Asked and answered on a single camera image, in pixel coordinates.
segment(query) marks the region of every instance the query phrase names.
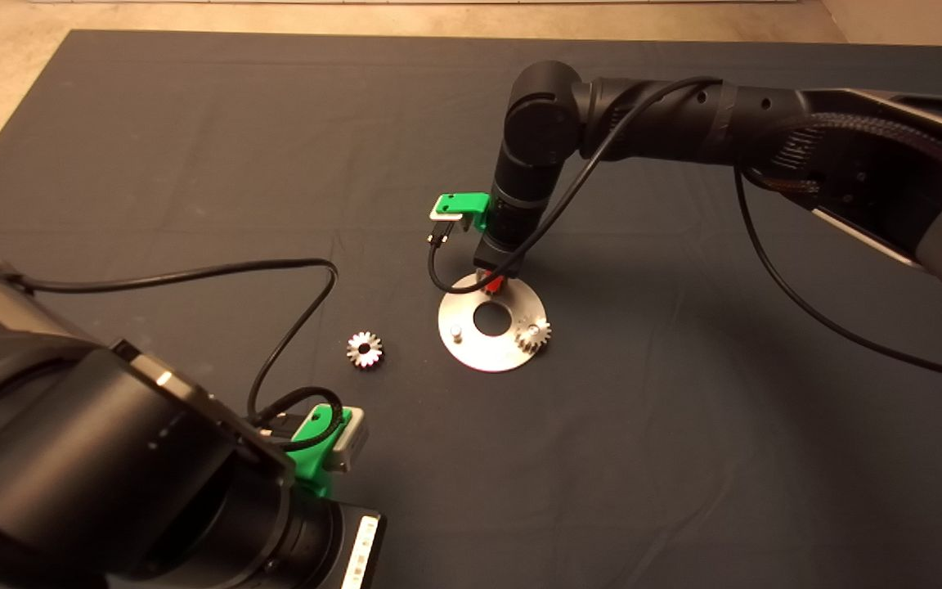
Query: metal washer plate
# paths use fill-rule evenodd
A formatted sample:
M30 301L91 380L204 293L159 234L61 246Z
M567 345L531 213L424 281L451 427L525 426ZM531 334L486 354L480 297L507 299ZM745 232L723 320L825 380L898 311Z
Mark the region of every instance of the metal washer plate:
M453 286L469 286L478 276L468 275ZM485 335L474 325L474 312L482 303L497 303L511 313L511 327L501 335ZM449 353L465 365L482 372L505 372L526 364L535 352L522 350L515 340L520 328L535 320L546 321L545 309L536 292L517 279L505 281L498 294L482 291L470 294L446 294L438 305L438 335ZM453 328L460 328L460 342L453 338Z

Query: silver gear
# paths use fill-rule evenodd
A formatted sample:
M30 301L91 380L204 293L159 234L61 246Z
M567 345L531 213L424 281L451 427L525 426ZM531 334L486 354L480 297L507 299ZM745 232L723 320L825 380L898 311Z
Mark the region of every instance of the silver gear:
M530 321L530 324L515 333L515 340L526 353L536 353L550 339L550 324L543 318Z
M384 357L384 344L376 333L359 331L348 339L348 359L357 368L373 368Z

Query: dark gray tablecloth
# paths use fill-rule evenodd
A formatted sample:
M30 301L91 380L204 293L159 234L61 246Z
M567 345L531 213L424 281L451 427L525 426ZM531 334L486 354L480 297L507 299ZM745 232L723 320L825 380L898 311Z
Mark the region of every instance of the dark gray tablecloth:
M509 84L539 59L942 93L942 48L76 31L0 135L0 257L75 280L332 258L339 286L265 398L323 384L369 413L336 495L390 518L378 589L942 587L942 377L785 299L728 170L603 165L527 262L546 354L500 375L449 357L425 214L440 191L489 187ZM935 280L778 195L751 200L808 299L942 361ZM441 272L468 272L474 242L456 237ZM324 279L43 299L239 409ZM363 329L388 350L371 373L343 353Z

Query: green 3d-printed part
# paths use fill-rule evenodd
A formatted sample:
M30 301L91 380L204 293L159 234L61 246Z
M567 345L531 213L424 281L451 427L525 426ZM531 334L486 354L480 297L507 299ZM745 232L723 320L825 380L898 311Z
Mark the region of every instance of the green 3d-printed part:
M486 208L489 206L489 194L485 191L453 191L438 199L434 212L442 215L470 215L471 224L476 230L486 230Z
M329 426L332 417L333 410L328 405L315 407L311 416L303 422L303 425L300 425L300 430L293 435L293 441L311 439L325 432L325 428ZM296 480L318 497L328 497L330 494L333 481L330 474L324 469L325 458L333 451L333 445L337 443L337 438L340 437L343 429L347 428L348 422L351 422L351 410L345 407L340 418L339 428L330 434L328 438L313 445L313 447L287 452L293 462L296 463Z

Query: gear hole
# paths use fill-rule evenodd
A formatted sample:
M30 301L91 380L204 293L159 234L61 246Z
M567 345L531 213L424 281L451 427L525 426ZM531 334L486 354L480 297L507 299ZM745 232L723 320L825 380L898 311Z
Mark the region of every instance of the gear hole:
M486 301L474 310L474 325L484 335L504 335L511 329L511 312L500 303Z

